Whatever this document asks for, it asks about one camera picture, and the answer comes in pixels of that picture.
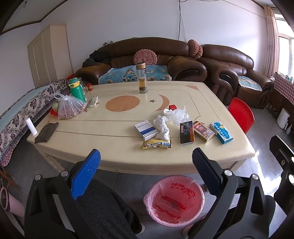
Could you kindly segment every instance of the blue and white box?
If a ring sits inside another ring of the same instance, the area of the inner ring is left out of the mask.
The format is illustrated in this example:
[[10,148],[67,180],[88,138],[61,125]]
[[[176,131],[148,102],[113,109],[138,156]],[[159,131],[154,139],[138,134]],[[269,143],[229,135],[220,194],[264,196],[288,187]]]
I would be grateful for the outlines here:
[[157,129],[154,128],[148,120],[135,125],[136,130],[141,135],[144,141],[149,140],[157,135]]
[[225,144],[227,142],[230,142],[233,140],[233,136],[231,133],[227,130],[227,128],[222,124],[222,122],[214,122],[209,125],[209,128],[215,132],[217,138],[220,140],[222,144]]

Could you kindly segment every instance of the blue gripper pad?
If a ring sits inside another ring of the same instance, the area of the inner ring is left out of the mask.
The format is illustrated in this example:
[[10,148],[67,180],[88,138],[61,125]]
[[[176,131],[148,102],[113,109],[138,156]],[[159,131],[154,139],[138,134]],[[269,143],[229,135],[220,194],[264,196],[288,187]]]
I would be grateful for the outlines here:
[[75,200],[78,196],[82,196],[86,191],[91,179],[100,165],[100,161],[100,152],[97,149],[93,149],[85,159],[83,166],[71,181],[71,194]]

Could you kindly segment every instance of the pink knitted cushion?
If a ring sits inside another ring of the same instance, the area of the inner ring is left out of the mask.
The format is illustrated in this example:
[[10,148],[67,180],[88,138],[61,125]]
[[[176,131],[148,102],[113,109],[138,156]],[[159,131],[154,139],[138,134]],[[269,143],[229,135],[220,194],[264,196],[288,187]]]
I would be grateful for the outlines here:
[[156,65],[157,56],[154,51],[148,49],[142,49],[136,52],[134,55],[134,64],[145,62],[146,65]]
[[199,51],[198,43],[195,40],[191,39],[188,41],[188,46],[189,46],[189,56],[190,57],[195,56]]
[[202,46],[199,46],[199,52],[194,56],[194,58],[198,60],[200,57],[202,57],[202,54],[203,54]]

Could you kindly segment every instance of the red plastic chair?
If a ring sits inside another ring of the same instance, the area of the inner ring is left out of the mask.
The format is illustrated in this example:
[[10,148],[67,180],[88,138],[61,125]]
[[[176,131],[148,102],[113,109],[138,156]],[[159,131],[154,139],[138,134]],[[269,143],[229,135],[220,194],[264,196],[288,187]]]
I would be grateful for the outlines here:
[[249,106],[244,101],[238,98],[233,98],[228,107],[228,111],[246,134],[254,124],[254,115]]

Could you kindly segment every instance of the sofa armrest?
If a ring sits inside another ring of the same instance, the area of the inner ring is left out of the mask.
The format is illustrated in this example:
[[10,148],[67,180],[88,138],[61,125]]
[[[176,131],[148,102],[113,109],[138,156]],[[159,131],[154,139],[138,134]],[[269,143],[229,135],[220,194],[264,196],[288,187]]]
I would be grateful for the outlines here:
[[238,90],[238,75],[229,66],[206,57],[199,60],[207,68],[210,81],[227,89],[233,97]]
[[203,82],[207,78],[206,67],[192,57],[175,56],[166,67],[172,80]]
[[260,85],[260,87],[262,88],[262,91],[274,89],[273,82],[270,79],[268,79],[266,76],[260,74],[257,71],[247,70],[246,76],[249,77],[250,79],[254,80],[255,82],[257,82]]
[[103,63],[100,63],[100,65],[97,66],[82,67],[76,71],[75,77],[81,77],[84,82],[98,85],[99,77],[106,74],[110,69],[110,65]]

